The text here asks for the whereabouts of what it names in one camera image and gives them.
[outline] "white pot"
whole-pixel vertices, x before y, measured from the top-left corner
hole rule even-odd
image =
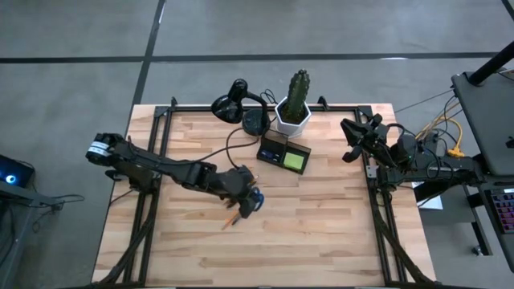
[[[307,123],[308,123],[308,119],[311,118],[312,113],[308,109],[308,105],[306,103],[304,103],[304,107],[305,107],[307,116],[304,118],[304,120],[301,123],[289,124],[287,122],[283,122],[282,119],[280,118],[279,109],[282,107],[282,105],[285,104],[285,102],[287,100],[288,100],[288,98],[284,97],[284,99],[275,106],[276,130],[278,130],[279,132],[281,132],[289,137],[296,137],[296,136],[299,136],[303,132],[305,125],[307,125]]]

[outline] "potted cactus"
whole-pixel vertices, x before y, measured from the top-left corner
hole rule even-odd
[[[289,137],[299,136],[311,117],[305,103],[310,82],[307,72],[299,70],[291,78],[288,96],[275,106],[277,130]]]

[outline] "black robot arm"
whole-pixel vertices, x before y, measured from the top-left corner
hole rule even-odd
[[[255,178],[246,166],[216,173],[216,165],[205,161],[175,161],[138,148],[115,133],[98,133],[86,158],[95,165],[110,166],[128,177],[130,185],[141,191],[155,188],[159,173],[170,176],[185,189],[210,193],[239,203],[242,218],[248,218],[262,202],[254,187]]]

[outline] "blue light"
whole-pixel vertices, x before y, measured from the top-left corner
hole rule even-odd
[[[11,184],[12,185],[12,184],[14,184],[15,181],[16,181],[16,177],[13,176],[13,175],[9,175],[9,176],[6,177],[7,184]]]

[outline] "lamp base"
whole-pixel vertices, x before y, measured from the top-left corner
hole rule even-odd
[[[243,130],[251,136],[262,136],[270,128],[270,119],[267,117],[266,125],[262,122],[263,111],[251,109],[243,116]]]

